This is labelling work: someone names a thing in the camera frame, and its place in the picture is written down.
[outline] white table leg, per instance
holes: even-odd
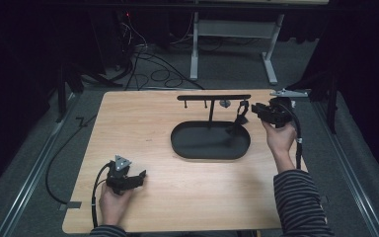
[[[192,55],[190,58],[189,79],[198,79],[198,13],[193,14]]]
[[[268,81],[271,85],[276,85],[278,81],[276,80],[275,72],[273,71],[272,63],[270,62],[270,57],[272,56],[273,49],[275,48],[276,40],[278,39],[279,31],[281,30],[282,20],[284,19],[284,15],[278,15],[278,19],[276,20],[275,27],[272,31],[272,37],[270,40],[269,48],[267,52],[263,52],[263,61],[266,70],[266,75],[268,77]]]

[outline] black oval base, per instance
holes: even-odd
[[[188,159],[234,160],[248,151],[251,136],[232,121],[185,121],[174,128],[171,141]]]

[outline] metal bracket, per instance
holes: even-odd
[[[115,170],[120,171],[125,167],[129,166],[131,162],[125,158],[122,158],[119,155],[115,155]]]
[[[58,210],[80,209],[82,201],[69,201],[67,204],[61,204]]]
[[[276,97],[309,97],[309,94],[307,92],[288,91],[285,90],[285,88],[280,91],[271,92],[270,95]]]

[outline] vertical rod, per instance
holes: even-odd
[[[57,122],[60,122],[64,115],[66,114],[66,88],[63,78],[63,65],[60,65],[57,75],[57,93],[58,93],[58,109],[59,109],[59,118]]]
[[[211,128],[211,122],[213,121],[214,102],[215,100],[211,100],[210,116],[208,118],[208,128]]]
[[[192,54],[190,58],[189,78],[196,80],[198,78],[198,13],[193,13],[193,34],[192,34]]]
[[[279,31],[281,30],[282,20],[284,20],[284,15],[279,14],[276,20],[275,27],[273,28],[272,37],[269,44],[269,49],[265,55],[265,60],[270,60],[272,56],[273,49],[275,48],[276,40],[278,39]]]

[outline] striped sleeve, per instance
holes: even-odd
[[[320,195],[307,172],[289,170],[273,178],[282,236],[335,236],[320,206]]]
[[[126,233],[123,229],[114,225],[100,225],[91,231],[90,236],[125,237]]]

